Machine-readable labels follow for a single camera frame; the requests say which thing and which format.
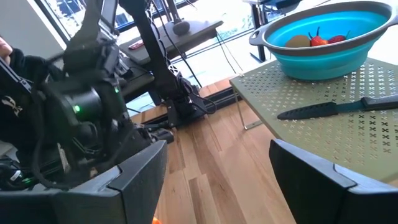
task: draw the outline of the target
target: green perforated table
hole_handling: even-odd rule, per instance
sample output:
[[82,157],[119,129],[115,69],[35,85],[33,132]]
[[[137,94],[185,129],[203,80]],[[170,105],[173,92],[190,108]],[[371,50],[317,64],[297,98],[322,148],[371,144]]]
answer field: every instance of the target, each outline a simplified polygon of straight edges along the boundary
[[369,58],[351,74],[312,83],[285,76],[278,61],[273,61],[230,82],[260,118],[245,125],[241,116],[245,129],[264,123],[275,137],[341,166],[383,182],[398,179],[398,110],[293,121],[276,118],[283,111],[327,101],[347,103],[363,96],[393,95],[398,88],[396,65]]

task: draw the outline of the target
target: blue colander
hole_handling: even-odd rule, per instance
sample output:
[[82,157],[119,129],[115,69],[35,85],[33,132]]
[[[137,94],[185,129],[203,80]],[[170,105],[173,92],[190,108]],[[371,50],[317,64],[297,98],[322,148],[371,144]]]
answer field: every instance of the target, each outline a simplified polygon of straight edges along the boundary
[[[282,71],[290,77],[326,80],[357,70],[375,41],[388,27],[396,24],[395,6],[374,1],[341,2],[271,22],[255,30],[249,42],[267,47],[280,62]],[[323,39],[348,32],[349,35],[345,41],[318,47],[284,47],[295,35],[308,35],[309,32],[315,35],[318,27]]]

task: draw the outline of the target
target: black jacket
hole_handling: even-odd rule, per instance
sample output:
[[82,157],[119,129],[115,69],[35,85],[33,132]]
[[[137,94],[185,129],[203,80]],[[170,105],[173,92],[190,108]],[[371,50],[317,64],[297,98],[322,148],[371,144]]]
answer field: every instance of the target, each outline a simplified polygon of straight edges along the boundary
[[[25,56],[19,49],[14,49],[11,54],[10,67],[17,75],[30,81],[35,77],[38,77],[40,81],[46,80],[49,74],[54,77],[62,76],[62,71],[56,66],[45,66],[43,58]],[[26,110],[7,95],[8,88],[10,86],[0,83],[0,140],[13,144],[19,152],[30,154],[34,150],[37,136]],[[56,145],[55,142],[47,143],[44,147],[54,145]]]

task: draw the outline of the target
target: gray bowl rim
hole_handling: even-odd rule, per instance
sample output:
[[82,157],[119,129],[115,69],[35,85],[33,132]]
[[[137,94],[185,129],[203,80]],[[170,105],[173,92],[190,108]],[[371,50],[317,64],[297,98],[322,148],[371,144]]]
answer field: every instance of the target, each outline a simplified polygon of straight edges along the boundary
[[[266,41],[266,39],[274,31],[294,21],[310,16],[317,16],[326,13],[350,11],[350,10],[376,12],[378,14],[382,14],[385,15],[386,17],[389,17],[389,19],[383,25],[372,30],[371,32],[368,32],[366,34],[357,36],[355,38],[343,42],[338,42],[323,46],[301,47],[301,48],[278,47]],[[304,11],[293,13],[289,16],[285,16],[281,19],[270,22],[269,24],[266,24],[256,29],[250,35],[249,43],[251,45],[262,45],[267,47],[273,53],[281,55],[289,55],[289,56],[317,56],[317,55],[325,55],[325,54],[332,54],[335,52],[341,52],[343,50],[352,49],[355,47],[359,47],[360,45],[366,44],[378,38],[379,36],[383,35],[383,33],[385,33],[385,31],[388,29],[388,27],[398,24],[397,10],[398,10],[397,8],[391,6],[390,4],[384,2],[377,2],[377,1],[337,2],[333,4],[322,5]]]

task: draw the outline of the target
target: knife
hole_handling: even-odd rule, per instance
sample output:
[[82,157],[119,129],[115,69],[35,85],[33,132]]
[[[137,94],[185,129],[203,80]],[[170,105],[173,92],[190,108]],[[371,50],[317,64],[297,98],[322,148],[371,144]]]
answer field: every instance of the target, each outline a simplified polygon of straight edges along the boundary
[[377,111],[398,108],[398,95],[380,98],[362,97],[359,101],[352,103],[336,104],[334,102],[320,103],[317,105],[304,106],[294,110],[286,111],[277,116],[278,119],[309,119],[338,115],[350,111]]

